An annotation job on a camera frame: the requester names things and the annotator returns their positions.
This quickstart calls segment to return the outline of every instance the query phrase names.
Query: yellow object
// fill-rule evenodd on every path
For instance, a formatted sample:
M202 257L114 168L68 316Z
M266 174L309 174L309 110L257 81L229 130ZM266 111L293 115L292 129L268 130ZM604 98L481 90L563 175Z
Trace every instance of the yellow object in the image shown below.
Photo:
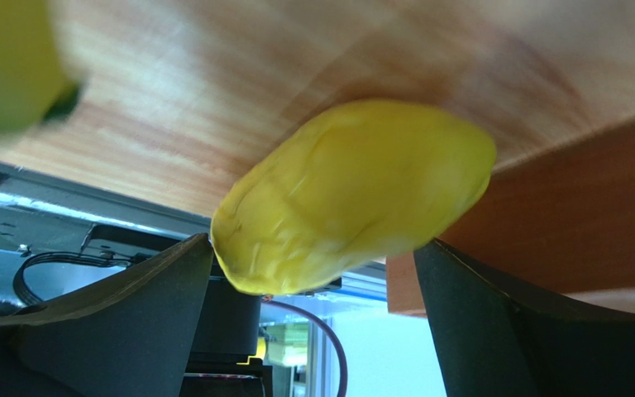
M269 362L275 366L306 366L308 364L308 344L270 342Z
M237 182L212 217L227 278L294 294L425 245L486 190L496 150L434 107L366 100L303 125Z
M60 64L47 6L0 0L0 131L31 127L77 97Z
M266 350L266 339L260 337L256 342L256 354L254 356L250 356L246 362L238 362L237 364L240 366L248 366L252 358L259 358L263 361L266 358Z

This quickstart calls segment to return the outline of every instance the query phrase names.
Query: wire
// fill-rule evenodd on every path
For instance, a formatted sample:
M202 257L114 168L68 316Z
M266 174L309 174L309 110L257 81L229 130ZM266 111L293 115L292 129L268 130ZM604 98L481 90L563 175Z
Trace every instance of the wire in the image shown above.
M339 383L339 386L337 387L337 397L346 397L346 387L347 387L348 376L347 376L345 349L344 347L342 347L340 339L337 337L335 332L332 331L332 328L330 328L330 326L327 325L327 323L322 321L315 314L312 314L307 310L303 310L301 308L295 307L292 304L284 304L282 302L276 302L275 300L266 300L263 302L263 304L267 304L269 306L274 306L276 308L281 308L281 309L299 314L307 318L311 322L313 322L315 325L317 325L318 328L322 329L325 335L327 335L327 338L330 339L330 342L332 342L332 345L335 347L335 351L337 352L337 361L339 361L339 365L340 365L340 383Z
M42 263L70 263L71 265L91 266L91 267L114 267L125 266L128 267L132 264L130 259L104 259L98 256L83 255L75 252L46 252L30 256L29 259L24 261L14 275L12 280L12 287L14 294L27 306L33 306L40 304L44 300L35 294L34 291L29 288L24 280L24 270L34 265L40 265Z

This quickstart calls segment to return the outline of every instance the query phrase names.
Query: screw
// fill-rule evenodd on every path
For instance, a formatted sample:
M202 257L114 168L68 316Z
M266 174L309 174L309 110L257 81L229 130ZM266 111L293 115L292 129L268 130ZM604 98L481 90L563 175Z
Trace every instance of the screw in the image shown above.
M21 254L22 258L26 258L27 256L31 255L31 247L28 244L19 244L17 252Z

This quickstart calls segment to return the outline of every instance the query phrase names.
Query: wooden surface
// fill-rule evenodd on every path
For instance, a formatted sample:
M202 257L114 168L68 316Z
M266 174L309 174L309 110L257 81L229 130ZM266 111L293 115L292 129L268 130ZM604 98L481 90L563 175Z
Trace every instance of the wooden surface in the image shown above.
M495 175L441 239L560 293L635 287L635 123ZM413 256L386 270L389 309L424 313Z
M55 5L84 100L63 126L0 140L0 161L202 215L301 122L356 98L467 117L499 169L635 117L635 2Z

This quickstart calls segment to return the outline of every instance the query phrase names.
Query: white wall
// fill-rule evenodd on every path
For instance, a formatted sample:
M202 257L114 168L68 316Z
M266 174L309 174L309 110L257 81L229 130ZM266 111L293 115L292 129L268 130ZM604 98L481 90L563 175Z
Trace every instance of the white wall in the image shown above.
M337 315L332 327L344 345L349 397L446 396L427 320L396 315ZM339 367L332 357L332 393Z

